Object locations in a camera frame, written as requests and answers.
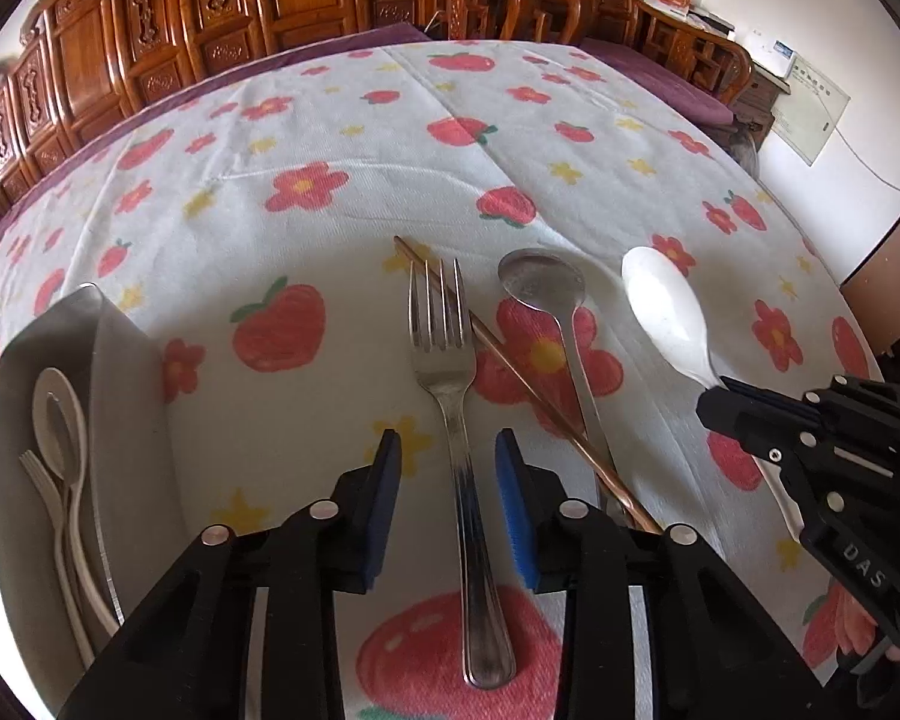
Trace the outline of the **white box on side table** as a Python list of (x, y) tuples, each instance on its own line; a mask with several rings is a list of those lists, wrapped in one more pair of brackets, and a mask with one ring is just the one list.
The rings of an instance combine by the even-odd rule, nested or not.
[(751, 60), (772, 75), (786, 80), (795, 64), (795, 50), (782, 43), (781, 39), (767, 36), (757, 29), (743, 36), (743, 47), (751, 55)]

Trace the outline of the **grey metal utensil tray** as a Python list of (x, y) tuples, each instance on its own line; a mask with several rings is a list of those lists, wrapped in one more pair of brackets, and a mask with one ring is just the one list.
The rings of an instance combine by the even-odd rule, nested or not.
[(102, 289), (46, 309), (0, 358), (0, 592), (23, 663), (84, 670), (187, 544), (162, 359)]

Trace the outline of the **carved wooden long sofa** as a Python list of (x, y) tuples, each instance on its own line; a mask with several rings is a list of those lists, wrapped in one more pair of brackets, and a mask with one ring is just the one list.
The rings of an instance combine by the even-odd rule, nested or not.
[(575, 43), (634, 0), (37, 0), (0, 65), (0, 213), (119, 122), (281, 50), (384, 26)]

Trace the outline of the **white ceramic soup spoon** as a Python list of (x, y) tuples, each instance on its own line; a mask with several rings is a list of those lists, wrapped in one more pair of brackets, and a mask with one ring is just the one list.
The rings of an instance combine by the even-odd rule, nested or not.
[(69, 551), (80, 591), (100, 627), (113, 635), (118, 631), (118, 621), (95, 582), (80, 529), (82, 495), (89, 477), (87, 421), (73, 384), (56, 367), (45, 367), (35, 380), (32, 419), (43, 460), (64, 484)]

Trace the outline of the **strawberry flower print tablecloth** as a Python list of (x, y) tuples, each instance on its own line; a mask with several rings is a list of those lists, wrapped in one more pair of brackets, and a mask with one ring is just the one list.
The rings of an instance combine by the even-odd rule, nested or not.
[[(622, 364), (598, 400), (619, 473), (662, 525), (687, 523), (748, 584), (814, 678), (836, 668), (842, 595), (787, 532), (758, 466), (694, 413), (696, 387), (656, 354), (621, 260), (667, 255), (702, 302), (718, 369), (801, 395), (877, 366), (839, 288), (784, 210), (697, 128), (616, 71), (554, 44), (406, 44), (267, 71), (137, 127), (25, 210), (0, 242), (0, 358), (86, 283), (159, 349), (187, 544), (211, 523), (278, 527), (374, 458), (388, 429), (403, 476), (375, 587), (338, 595), (352, 718), (546, 718), (560, 595), (525, 592), (494, 473), (517, 434), (569, 494), (589, 464), (531, 403), (466, 399), (517, 678), (463, 678), (447, 439), (408, 338), (411, 245), (458, 263), (497, 330), (504, 255), (582, 271), (593, 346)], [(0, 674), (53, 717), (79, 674), (23, 663), (0, 592)]]

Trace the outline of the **stainless steel fork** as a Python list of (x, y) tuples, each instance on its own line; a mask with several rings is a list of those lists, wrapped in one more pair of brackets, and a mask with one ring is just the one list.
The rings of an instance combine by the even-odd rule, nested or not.
[(457, 521), (463, 678), (493, 691), (517, 674), (482, 523), (464, 402), (476, 377), (470, 312), (458, 263), (409, 267), (408, 335), (418, 384), (437, 403), (447, 437)]

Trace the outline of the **wooden side table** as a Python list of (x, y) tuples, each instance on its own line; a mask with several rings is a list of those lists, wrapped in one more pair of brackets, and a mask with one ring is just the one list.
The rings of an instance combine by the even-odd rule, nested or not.
[(774, 125), (774, 106), (781, 96), (790, 94), (790, 85), (762, 65), (752, 66), (751, 78), (730, 109), (735, 121), (751, 133), (756, 142), (762, 142)]

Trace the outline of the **white wall notice sheet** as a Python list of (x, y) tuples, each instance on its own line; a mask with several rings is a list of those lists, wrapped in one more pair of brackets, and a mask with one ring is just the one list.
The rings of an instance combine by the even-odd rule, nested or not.
[(788, 74), (790, 91), (775, 101), (772, 132), (811, 166), (850, 103), (850, 96), (801, 55)]

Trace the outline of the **stainless steel spoon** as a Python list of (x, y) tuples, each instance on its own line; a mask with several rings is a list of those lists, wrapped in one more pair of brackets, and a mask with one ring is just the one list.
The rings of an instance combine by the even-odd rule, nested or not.
[(520, 374), (544, 400), (535, 406), (539, 424), (557, 436), (554, 418), (562, 416), (592, 444), (601, 466), (614, 470), (598, 400), (621, 387), (622, 364), (593, 346), (596, 320), (585, 307), (582, 273), (549, 250), (520, 249), (502, 257), (497, 276), (507, 293), (497, 325)]

